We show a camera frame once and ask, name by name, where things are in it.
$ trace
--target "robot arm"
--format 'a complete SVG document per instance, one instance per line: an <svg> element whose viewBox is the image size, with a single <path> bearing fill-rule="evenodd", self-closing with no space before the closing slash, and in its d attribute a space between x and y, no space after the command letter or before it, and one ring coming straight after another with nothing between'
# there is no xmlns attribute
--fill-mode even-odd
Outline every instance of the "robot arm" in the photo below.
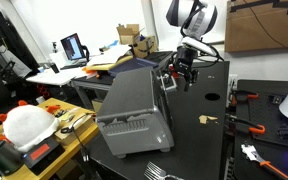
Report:
<svg viewBox="0 0 288 180"><path fill-rule="evenodd" d="M199 0L173 0L167 12L166 19L169 24L181 27L183 37L172 63L174 71L183 75L186 80L185 91L197 79L198 71L192 70L192 63L198 51L222 59L215 48L201 42L202 35L213 28L216 18L216 7Z"/></svg>

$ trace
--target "fork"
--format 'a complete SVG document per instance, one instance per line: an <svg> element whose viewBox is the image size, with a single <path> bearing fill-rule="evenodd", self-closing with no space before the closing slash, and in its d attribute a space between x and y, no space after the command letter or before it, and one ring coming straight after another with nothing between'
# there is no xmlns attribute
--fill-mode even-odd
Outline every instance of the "fork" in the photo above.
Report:
<svg viewBox="0 0 288 180"><path fill-rule="evenodd" d="M167 175L165 170L159 168L152 162L148 162L144 175L150 180L164 180L166 178L171 178L175 180L184 180L174 175L170 174Z"/></svg>

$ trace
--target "computer monitor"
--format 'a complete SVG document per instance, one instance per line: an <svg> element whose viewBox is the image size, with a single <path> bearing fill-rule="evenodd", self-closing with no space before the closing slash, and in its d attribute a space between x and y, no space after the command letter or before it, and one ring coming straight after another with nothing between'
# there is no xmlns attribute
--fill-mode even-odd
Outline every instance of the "computer monitor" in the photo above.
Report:
<svg viewBox="0 0 288 180"><path fill-rule="evenodd" d="M61 40L67 59L70 61L78 61L86 58L83 45L78 38L77 33L74 33Z"/></svg>

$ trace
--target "black workbench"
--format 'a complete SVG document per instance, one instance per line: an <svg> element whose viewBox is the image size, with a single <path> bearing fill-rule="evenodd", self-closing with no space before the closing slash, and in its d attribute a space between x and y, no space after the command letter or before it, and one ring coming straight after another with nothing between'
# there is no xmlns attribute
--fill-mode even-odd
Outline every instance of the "black workbench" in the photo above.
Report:
<svg viewBox="0 0 288 180"><path fill-rule="evenodd" d="M288 119L279 112L278 104L272 103L273 97L284 98L287 95L288 81L239 80L238 89L257 92L259 98L239 102L236 108L237 117L264 125L266 133L252 137L247 126L237 125L234 148L235 176L242 180L277 179L257 162L246 159L241 151L241 144L245 141L254 145L263 159L270 161L273 166L288 175L288 139L282 139L277 135L280 127L288 127Z"/></svg>
<svg viewBox="0 0 288 180"><path fill-rule="evenodd" d="M140 152L119 159L112 155L99 133L89 143L92 159L132 180L146 179L143 174L149 161L184 179L223 179L221 157L228 72L229 62L200 68L197 83L188 92L184 92L184 79L176 79L179 87L168 95L175 141L170 152ZM218 119L201 124L201 115Z"/></svg>

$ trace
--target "wooden table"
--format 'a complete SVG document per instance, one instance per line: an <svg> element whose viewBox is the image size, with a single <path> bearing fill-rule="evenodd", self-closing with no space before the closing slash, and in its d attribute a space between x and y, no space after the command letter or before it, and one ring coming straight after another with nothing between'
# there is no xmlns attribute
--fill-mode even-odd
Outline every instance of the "wooden table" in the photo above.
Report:
<svg viewBox="0 0 288 180"><path fill-rule="evenodd" d="M60 105L62 109L72 109L76 106L54 99L50 98L47 101L39 104L38 106L41 108L46 108L46 106L52 106L52 105ZM78 113L76 114L75 118L80 117L81 114L85 112L91 112L90 110L81 108ZM58 129L63 127L64 122L61 122ZM93 123L85 132L83 132L79 138L83 144L86 144L89 142L97 133L99 132L98 127L95 123ZM23 165L19 170L17 170L15 173L3 177L3 179L6 180L18 180L18 179L49 179L52 175L54 175L68 160L70 160L77 152L79 152L80 146L77 139L75 139L70 145L63 146L65 149L65 152L58 157L52 164L50 164L42 173L40 173L38 176L36 176L34 173L32 173L26 165Z"/></svg>

